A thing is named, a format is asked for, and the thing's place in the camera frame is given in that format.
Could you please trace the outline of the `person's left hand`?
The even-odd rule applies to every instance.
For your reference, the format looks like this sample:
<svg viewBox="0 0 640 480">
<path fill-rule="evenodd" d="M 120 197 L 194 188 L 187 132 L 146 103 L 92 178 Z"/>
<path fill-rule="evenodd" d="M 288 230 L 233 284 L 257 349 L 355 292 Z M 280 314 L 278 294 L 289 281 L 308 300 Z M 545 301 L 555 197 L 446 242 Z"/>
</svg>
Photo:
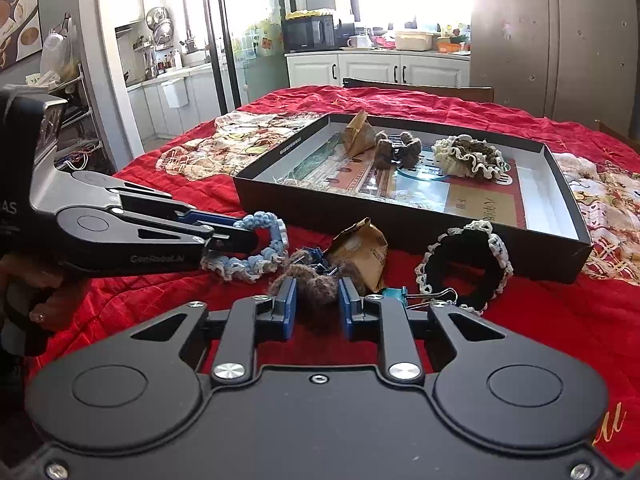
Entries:
<svg viewBox="0 0 640 480">
<path fill-rule="evenodd" d="M 1 348 L 11 356 L 38 356 L 47 339 L 67 330 L 90 281 L 30 258 L 1 258 Z"/>
</svg>

